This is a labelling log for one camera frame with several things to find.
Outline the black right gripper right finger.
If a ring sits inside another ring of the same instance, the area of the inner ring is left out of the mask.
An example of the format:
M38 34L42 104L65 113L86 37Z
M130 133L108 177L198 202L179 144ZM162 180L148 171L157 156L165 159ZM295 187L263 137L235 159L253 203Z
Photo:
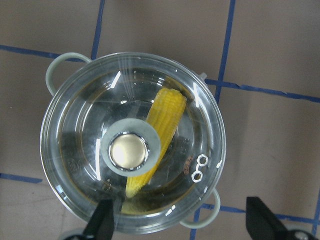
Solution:
M246 198L245 226L252 240L294 240L274 213L257 196Z

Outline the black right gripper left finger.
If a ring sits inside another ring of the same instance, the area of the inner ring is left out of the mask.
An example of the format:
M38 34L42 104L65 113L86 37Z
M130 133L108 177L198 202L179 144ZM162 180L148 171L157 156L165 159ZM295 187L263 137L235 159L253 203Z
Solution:
M83 231L85 240L111 240L115 229L111 199L101 200Z

